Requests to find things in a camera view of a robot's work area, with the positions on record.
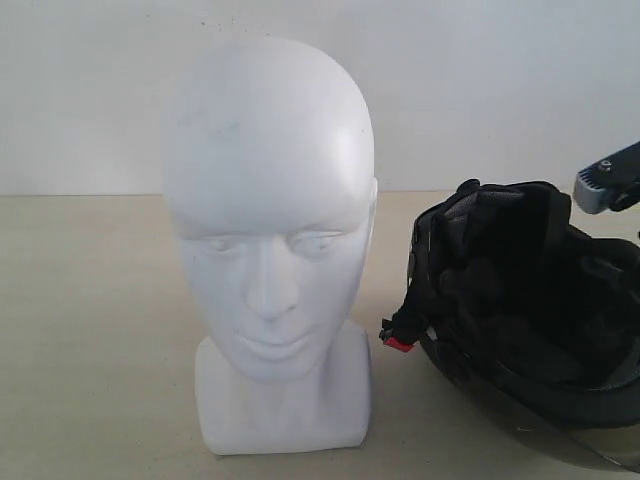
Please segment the black helmet with tinted visor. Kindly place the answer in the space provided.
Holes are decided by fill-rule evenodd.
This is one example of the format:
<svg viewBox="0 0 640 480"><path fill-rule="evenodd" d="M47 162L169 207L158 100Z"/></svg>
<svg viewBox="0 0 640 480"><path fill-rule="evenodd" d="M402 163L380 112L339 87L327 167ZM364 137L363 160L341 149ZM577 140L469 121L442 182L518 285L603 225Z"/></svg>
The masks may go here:
<svg viewBox="0 0 640 480"><path fill-rule="evenodd" d="M639 247L570 221L545 181L464 181L414 221L381 341L420 347L501 430L589 469L639 469Z"/></svg>

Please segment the white foam mannequin head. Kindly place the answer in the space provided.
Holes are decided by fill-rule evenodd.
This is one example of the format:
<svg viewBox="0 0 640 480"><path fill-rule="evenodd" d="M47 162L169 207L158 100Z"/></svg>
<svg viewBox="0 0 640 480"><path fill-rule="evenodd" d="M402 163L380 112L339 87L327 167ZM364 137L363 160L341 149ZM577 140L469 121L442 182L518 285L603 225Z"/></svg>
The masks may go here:
<svg viewBox="0 0 640 480"><path fill-rule="evenodd" d="M378 196L361 90L306 43L229 43L186 75L168 140L163 196L207 331L195 354L205 445L359 446L371 354L350 312Z"/></svg>

